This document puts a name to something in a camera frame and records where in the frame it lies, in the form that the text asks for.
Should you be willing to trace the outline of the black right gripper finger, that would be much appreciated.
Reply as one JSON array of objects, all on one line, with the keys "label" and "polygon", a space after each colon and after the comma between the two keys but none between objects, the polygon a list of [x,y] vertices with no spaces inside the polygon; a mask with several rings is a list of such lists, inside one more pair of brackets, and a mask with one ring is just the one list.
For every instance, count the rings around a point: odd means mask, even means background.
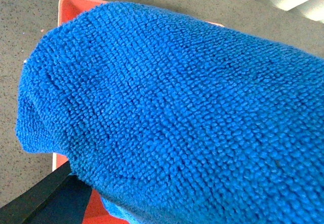
[{"label": "black right gripper finger", "polygon": [[1,223],[82,223],[92,188],[66,162],[1,208]]}]

